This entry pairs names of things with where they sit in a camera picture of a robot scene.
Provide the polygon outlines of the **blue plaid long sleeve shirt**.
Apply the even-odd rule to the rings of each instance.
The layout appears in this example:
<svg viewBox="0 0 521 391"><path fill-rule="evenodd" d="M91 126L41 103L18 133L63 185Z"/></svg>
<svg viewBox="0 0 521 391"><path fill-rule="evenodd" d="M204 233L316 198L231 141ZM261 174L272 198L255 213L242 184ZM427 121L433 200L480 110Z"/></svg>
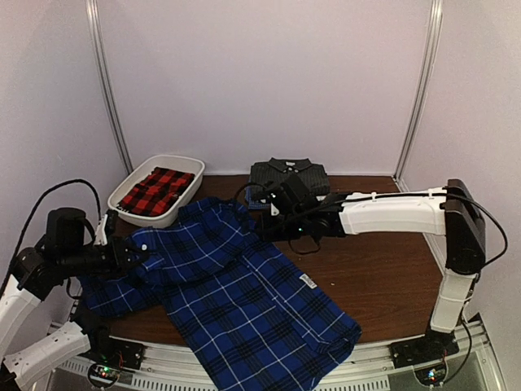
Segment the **blue plaid long sleeve shirt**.
<svg viewBox="0 0 521 391"><path fill-rule="evenodd" d="M189 347L252 325L276 343L358 342L359 324L253 226L234 201L188 204L172 226L129 237L150 252L142 265L116 279L81 278L84 302L105 318L161 305Z"/></svg>

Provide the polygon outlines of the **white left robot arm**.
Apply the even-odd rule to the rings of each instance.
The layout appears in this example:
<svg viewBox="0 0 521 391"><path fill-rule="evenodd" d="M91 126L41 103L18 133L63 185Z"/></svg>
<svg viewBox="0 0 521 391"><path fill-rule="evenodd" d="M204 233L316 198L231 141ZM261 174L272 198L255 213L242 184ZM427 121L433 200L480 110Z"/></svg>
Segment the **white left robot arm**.
<svg viewBox="0 0 521 391"><path fill-rule="evenodd" d="M8 354L7 349L25 319L54 287L77 276L118 276L141 265L150 256L122 238L107 244L55 245L25 248L14 259L1 296L1 388L28 390L46 373L77 355L94 366L94 385L114 385L125 369L137 369L143 347L110 336L109 326L92 311L78 307L56 332L29 347Z"/></svg>

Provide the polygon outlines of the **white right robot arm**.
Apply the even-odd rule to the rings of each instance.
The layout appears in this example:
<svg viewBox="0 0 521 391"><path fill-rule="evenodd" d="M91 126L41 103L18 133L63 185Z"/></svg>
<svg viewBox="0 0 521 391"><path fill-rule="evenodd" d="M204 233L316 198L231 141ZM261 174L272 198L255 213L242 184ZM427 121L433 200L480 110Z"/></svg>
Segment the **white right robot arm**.
<svg viewBox="0 0 521 391"><path fill-rule="evenodd" d="M317 198L295 175L270 183L252 200L268 204L256 224L271 242L303 236L320 243L374 232L412 232L443 236L446 262L427 334L417 351L432 360L449 345L449 337L486 263L485 222L466 185L451 179L444 187L417 192L330 193Z"/></svg>

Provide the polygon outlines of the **blue checked folded shirt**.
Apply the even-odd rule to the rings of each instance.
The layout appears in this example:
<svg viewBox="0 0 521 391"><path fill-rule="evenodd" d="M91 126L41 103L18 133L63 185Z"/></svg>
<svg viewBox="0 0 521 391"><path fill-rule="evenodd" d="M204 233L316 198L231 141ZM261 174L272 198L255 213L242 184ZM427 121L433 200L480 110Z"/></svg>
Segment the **blue checked folded shirt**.
<svg viewBox="0 0 521 391"><path fill-rule="evenodd" d="M249 186L245 191L245 200L249 210L269 209L270 203L267 199L254 200L253 196L261 191L261 187Z"/></svg>

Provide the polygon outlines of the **red black plaid shirt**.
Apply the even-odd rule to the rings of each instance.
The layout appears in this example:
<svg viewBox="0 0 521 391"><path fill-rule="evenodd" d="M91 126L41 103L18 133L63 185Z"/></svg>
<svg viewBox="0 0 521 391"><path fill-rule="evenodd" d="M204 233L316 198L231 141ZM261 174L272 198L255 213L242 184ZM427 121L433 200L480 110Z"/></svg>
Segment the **red black plaid shirt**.
<svg viewBox="0 0 521 391"><path fill-rule="evenodd" d="M159 217L174 206L194 178L192 173L155 167L127 192L117 208L138 216Z"/></svg>

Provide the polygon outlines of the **dark grey striped folded shirt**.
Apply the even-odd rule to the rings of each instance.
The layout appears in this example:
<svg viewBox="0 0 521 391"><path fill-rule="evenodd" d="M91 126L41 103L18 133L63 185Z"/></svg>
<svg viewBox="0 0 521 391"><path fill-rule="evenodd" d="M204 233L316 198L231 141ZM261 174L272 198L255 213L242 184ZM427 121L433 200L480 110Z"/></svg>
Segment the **dark grey striped folded shirt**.
<svg viewBox="0 0 521 391"><path fill-rule="evenodd" d="M295 174L315 196L325 196L331 190L329 178L323 165L310 159L276 159L256 162L252 165L249 179L266 185L269 182L282 182Z"/></svg>

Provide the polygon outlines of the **white plastic basket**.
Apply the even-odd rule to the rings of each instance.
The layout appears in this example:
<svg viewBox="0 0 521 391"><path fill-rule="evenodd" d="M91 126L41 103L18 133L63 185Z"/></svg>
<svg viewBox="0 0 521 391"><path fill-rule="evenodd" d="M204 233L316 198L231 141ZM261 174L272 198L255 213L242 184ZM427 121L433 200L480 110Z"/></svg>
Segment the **white plastic basket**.
<svg viewBox="0 0 521 391"><path fill-rule="evenodd" d="M108 207L135 226L164 228L198 191L205 169L201 160L153 156L141 163L108 199Z"/></svg>

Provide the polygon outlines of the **left circuit board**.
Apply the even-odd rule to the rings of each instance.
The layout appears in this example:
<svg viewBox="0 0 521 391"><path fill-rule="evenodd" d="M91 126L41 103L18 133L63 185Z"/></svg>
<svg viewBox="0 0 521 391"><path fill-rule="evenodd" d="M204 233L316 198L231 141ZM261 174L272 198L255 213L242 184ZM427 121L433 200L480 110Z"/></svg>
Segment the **left circuit board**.
<svg viewBox="0 0 521 391"><path fill-rule="evenodd" d="M93 363L87 370L87 380L97 388L112 387L117 383L123 371L99 363Z"/></svg>

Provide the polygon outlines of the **circuit board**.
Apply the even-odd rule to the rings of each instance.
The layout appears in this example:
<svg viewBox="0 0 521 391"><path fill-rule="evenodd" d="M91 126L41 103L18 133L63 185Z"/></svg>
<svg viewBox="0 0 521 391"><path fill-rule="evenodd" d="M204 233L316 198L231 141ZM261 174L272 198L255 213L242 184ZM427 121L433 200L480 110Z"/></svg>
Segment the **circuit board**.
<svg viewBox="0 0 521 391"><path fill-rule="evenodd" d="M117 383L123 371L99 363L93 363L87 370L87 380L97 388L112 387Z"/></svg>
<svg viewBox="0 0 521 391"><path fill-rule="evenodd" d="M447 366L440 363L417 368L414 370L414 375L419 384L432 388L439 386L445 381L447 372Z"/></svg>

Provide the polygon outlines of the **right circuit board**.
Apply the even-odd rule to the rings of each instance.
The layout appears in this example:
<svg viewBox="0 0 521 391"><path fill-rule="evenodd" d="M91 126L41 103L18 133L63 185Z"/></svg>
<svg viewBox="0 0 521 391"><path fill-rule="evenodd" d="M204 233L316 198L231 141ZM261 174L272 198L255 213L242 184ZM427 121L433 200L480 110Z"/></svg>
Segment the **right circuit board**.
<svg viewBox="0 0 521 391"><path fill-rule="evenodd" d="M439 386L445 381L447 372L447 366L440 363L417 368L414 370L414 375L419 384L432 388Z"/></svg>

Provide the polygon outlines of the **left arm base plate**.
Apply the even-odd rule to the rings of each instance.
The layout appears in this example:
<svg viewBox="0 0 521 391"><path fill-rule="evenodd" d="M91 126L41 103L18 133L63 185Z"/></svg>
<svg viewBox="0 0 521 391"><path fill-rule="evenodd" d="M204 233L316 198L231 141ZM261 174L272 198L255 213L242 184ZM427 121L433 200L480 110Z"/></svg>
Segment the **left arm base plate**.
<svg viewBox="0 0 521 391"><path fill-rule="evenodd" d="M138 370L142 364L144 349L145 346L141 343L114 338L107 329L102 329L94 335L90 357L108 367Z"/></svg>

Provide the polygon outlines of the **aluminium front rail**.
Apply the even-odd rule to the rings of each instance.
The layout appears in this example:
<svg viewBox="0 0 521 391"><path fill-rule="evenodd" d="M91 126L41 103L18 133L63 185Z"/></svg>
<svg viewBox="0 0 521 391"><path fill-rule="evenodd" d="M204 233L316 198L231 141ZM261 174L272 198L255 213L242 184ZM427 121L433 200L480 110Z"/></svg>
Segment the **aluminium front rail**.
<svg viewBox="0 0 521 391"><path fill-rule="evenodd" d="M40 390L502 390L504 380L481 322L463 323L446 337L459 352L440 361L396 369L394 341L358 344L352 337L305 342L283 337L276 343L259 325L213 336L192 347L143 343L141 367L125 369L112 387L94 387L86 377L93 360L70 358L37 383ZM436 387L418 383L414 370L447 366Z"/></svg>

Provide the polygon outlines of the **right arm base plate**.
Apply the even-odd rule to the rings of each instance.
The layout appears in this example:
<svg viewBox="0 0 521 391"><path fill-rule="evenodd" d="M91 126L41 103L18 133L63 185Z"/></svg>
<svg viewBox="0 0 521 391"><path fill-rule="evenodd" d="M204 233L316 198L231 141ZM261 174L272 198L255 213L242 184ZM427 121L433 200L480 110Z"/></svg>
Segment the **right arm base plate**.
<svg viewBox="0 0 521 391"><path fill-rule="evenodd" d="M458 352L458 343L452 338L441 340L422 336L394 342L390 345L390 353L396 369L440 361L447 355L457 354Z"/></svg>

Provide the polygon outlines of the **aluminium corner post left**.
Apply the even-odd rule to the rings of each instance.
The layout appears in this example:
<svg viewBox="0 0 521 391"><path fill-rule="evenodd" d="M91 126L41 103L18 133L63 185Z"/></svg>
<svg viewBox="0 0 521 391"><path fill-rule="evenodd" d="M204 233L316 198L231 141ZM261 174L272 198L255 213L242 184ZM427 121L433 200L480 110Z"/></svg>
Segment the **aluminium corner post left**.
<svg viewBox="0 0 521 391"><path fill-rule="evenodd" d="M86 0L85 7L92 47L94 50L94 60L99 75L102 97L107 111L109 125L115 140L116 150L118 151L125 172L127 174L131 174L134 170L134 167L129 154L127 142L125 141L120 116L117 110L116 98L112 88L107 56L103 42L103 31L99 19L99 5L95 0Z"/></svg>

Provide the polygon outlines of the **aluminium corner post right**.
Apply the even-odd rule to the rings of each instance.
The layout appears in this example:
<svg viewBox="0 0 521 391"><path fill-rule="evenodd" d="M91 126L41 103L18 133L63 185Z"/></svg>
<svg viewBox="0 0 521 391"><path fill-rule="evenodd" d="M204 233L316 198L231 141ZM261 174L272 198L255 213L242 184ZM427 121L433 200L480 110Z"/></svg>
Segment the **aluminium corner post right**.
<svg viewBox="0 0 521 391"><path fill-rule="evenodd" d="M394 174L392 175L393 180L399 189L405 189L405 169L414 146L414 140L416 138L422 119L422 111L427 100L428 86L435 66L440 42L441 29L443 24L443 5L444 2L442 0L431 1L431 9L427 25L427 36L424 45L418 84L414 95L413 107L409 116L401 153L396 163Z"/></svg>

